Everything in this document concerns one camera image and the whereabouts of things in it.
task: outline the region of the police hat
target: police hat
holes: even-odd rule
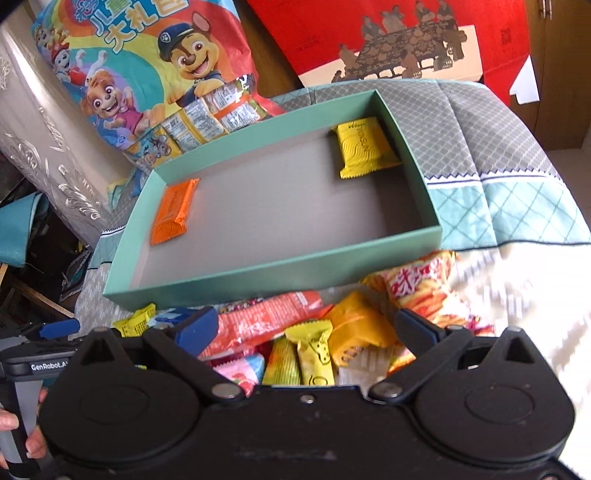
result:
[[[179,23],[162,30],[158,36],[160,58],[170,61],[175,45],[193,32],[193,27],[188,23]]]

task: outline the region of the teal patterned fabric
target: teal patterned fabric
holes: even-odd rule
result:
[[[497,244],[481,185],[432,189],[429,194],[443,227],[442,248],[463,250]]]
[[[499,244],[529,239],[542,243],[589,242],[589,227],[569,190],[551,180],[484,185]]]

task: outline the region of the cartoon puppy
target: cartoon puppy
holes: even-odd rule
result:
[[[140,137],[150,127],[151,111],[138,112],[132,89],[126,87],[121,91],[115,86],[113,76],[103,69],[93,75],[80,107],[87,116],[102,118],[109,130],[126,128]]]
[[[35,43],[37,48],[47,48],[49,42],[53,37],[54,30],[49,28],[41,28],[37,26],[35,28]]]
[[[166,135],[160,135],[157,138],[150,139],[152,145],[158,152],[158,158],[168,157],[171,154],[172,148],[170,148],[170,145],[166,142],[167,140],[168,138]]]
[[[197,12],[192,20],[193,25],[172,25],[158,36],[160,58],[172,63],[181,78],[194,81],[188,91],[176,86],[170,93],[168,102],[181,107],[224,84],[221,72],[216,69],[220,50],[211,39],[211,25]]]
[[[76,52],[76,66],[72,66],[72,51],[69,43],[55,44],[51,48],[53,71],[62,82],[84,86],[86,73],[82,71],[82,59],[86,55],[83,49]]]

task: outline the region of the white fabric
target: white fabric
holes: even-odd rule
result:
[[[577,413],[560,460],[591,478],[591,245],[524,242],[463,252],[452,284],[498,333],[506,322],[534,341]]]
[[[131,163],[74,104],[37,52],[31,24],[20,7],[0,27],[0,150],[94,246],[111,218],[108,186]]]

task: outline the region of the wooden cabinet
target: wooden cabinet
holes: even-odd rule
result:
[[[591,122],[591,2],[524,0],[540,102],[511,109],[543,149],[581,148]]]

